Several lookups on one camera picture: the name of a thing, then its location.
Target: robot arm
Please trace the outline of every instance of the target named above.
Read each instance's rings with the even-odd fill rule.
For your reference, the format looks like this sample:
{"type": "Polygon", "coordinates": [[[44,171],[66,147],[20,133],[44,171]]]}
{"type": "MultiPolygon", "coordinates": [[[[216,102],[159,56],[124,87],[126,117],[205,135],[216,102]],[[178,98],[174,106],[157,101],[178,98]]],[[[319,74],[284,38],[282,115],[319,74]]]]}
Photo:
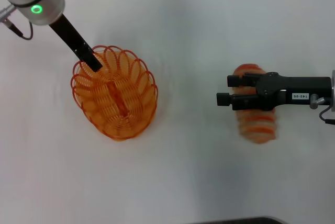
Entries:
{"type": "Polygon", "coordinates": [[[63,15],[65,0],[8,0],[31,23],[49,25],[71,48],[76,56],[98,71],[102,65],[94,57],[91,47],[63,15]]]}
{"type": "Polygon", "coordinates": [[[330,77],[285,77],[276,72],[266,74],[246,73],[244,76],[228,76],[228,87],[251,86],[256,94],[230,95],[217,93],[218,106],[232,105],[233,110],[272,110],[278,105],[309,105],[311,109],[319,105],[329,107],[322,111],[320,118],[327,124],[335,125],[335,120],[324,119],[322,114],[332,108],[335,111],[335,71],[330,77]]]}

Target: orange coil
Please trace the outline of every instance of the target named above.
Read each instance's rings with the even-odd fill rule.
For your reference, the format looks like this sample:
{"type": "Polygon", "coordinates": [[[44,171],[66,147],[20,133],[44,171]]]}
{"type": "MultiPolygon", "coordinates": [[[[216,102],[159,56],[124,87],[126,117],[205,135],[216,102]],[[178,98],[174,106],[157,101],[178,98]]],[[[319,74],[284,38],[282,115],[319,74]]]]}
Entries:
{"type": "MultiPolygon", "coordinates": [[[[259,73],[266,72],[259,68],[256,64],[243,64],[239,66],[234,75],[243,76],[245,73],[259,73]]],[[[234,87],[235,94],[255,94],[255,87],[234,87]]],[[[276,139],[276,116],[275,111],[262,110],[239,110],[236,112],[237,120],[239,122],[239,131],[246,139],[263,144],[270,140],[276,139]]]]}
{"type": "Polygon", "coordinates": [[[153,120],[158,88],[143,60],[130,50],[96,46],[94,55],[103,65],[93,72],[77,62],[71,88],[75,102],[104,135],[122,141],[141,134],[153,120]]]}

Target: label sticker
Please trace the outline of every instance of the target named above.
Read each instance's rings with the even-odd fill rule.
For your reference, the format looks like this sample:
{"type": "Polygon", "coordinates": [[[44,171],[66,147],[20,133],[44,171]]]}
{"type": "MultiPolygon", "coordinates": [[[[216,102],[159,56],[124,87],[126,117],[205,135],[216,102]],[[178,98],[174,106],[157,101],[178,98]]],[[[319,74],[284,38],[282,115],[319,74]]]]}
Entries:
{"type": "Polygon", "coordinates": [[[309,93],[292,93],[292,99],[309,100],[309,93]]]}

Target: orange wire basket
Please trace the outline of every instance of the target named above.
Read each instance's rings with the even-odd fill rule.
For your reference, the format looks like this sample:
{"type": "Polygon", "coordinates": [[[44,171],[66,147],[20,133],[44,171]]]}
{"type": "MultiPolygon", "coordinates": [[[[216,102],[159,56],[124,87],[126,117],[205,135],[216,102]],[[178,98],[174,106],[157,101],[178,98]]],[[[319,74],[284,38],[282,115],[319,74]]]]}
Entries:
{"type": "Polygon", "coordinates": [[[153,120],[158,99],[155,79],[130,50],[116,46],[93,50],[103,67],[93,72],[82,61],[74,65],[73,98],[104,135],[117,141],[134,138],[153,120]]]}

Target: white background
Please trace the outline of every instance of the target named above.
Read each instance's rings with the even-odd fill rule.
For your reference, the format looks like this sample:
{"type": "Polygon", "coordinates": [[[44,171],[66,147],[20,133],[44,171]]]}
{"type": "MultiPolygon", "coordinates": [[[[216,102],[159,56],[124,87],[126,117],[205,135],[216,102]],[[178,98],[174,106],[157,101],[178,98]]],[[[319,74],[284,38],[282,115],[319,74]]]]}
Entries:
{"type": "Polygon", "coordinates": [[[335,0],[66,0],[64,13],[91,46],[146,61],[157,116],[136,139],[108,139],[73,101],[65,43],[48,26],[30,42],[1,26],[0,223],[334,223],[335,128],[321,108],[279,107],[278,139],[255,145],[216,92],[243,63],[330,76],[335,0]]]}

